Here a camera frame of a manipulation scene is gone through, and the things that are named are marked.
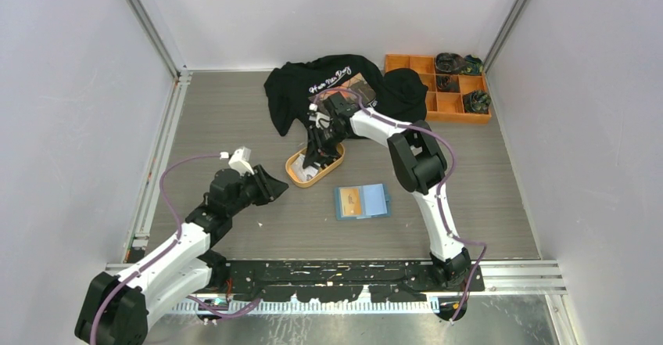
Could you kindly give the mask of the blue leather card holder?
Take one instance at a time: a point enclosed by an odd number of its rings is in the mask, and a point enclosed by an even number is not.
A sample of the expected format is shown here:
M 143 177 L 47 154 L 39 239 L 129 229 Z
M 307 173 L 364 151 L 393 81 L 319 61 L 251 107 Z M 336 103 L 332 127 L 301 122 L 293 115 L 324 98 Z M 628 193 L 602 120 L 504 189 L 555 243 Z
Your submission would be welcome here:
M 345 187 L 358 187 L 360 189 L 360 202 L 363 213 L 355 217 L 343 217 L 341 215 L 341 205 L 339 202 L 339 189 Z M 355 185 L 337 187 L 335 195 L 335 216 L 338 221 L 363 220 L 370 218 L 390 217 L 392 215 L 391 197 L 387 186 L 379 184 Z

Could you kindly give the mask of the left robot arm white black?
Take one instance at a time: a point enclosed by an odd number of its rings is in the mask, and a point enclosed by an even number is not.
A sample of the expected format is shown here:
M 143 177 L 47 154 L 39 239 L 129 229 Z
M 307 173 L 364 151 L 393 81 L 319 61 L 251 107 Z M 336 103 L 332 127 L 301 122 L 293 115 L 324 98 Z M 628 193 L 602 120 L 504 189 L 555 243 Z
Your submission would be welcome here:
M 230 269 L 213 247 L 241 210 L 272 203 L 287 189 L 261 165 L 244 173 L 219 170 L 202 202 L 168 240 L 129 268 L 92 279 L 74 335 L 87 344 L 142 344 L 152 326 L 187 296 L 201 289 L 221 291 Z

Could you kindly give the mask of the gold orange card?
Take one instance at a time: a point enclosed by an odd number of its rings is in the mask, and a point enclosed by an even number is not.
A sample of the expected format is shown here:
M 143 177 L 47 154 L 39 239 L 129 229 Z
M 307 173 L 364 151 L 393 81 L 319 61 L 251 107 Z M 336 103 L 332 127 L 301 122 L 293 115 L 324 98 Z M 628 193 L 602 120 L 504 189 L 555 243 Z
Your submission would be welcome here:
M 345 187 L 339 189 L 339 202 L 343 217 L 355 217 L 363 213 L 360 202 L 360 189 L 358 187 Z

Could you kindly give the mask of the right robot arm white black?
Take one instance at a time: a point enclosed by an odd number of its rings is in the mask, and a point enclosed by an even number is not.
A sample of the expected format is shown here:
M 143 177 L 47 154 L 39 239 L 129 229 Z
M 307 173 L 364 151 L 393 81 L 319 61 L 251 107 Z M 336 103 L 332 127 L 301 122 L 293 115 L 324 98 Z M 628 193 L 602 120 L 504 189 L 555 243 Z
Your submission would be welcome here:
M 307 116 L 304 167 L 338 158 L 338 145 L 350 137 L 368 138 L 387 148 L 397 181 L 414 197 L 425 222 L 433 280 L 446 291 L 465 282 L 472 270 L 471 256 L 448 204 L 447 160 L 428 124 L 395 120 L 341 92 L 313 99 Z

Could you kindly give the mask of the yellow oval tray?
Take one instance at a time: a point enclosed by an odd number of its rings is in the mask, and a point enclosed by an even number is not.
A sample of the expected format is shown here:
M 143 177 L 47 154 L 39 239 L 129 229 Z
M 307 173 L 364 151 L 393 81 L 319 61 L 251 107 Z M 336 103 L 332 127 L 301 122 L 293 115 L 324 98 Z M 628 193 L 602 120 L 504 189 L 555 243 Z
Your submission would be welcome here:
M 339 153 L 339 157 L 333 158 L 330 164 L 313 164 L 310 167 L 304 167 L 303 161 L 306 148 L 302 148 L 286 160 L 285 171 L 296 186 L 303 189 L 309 188 L 340 166 L 346 154 L 346 149 L 343 144 L 337 145 L 337 152 Z

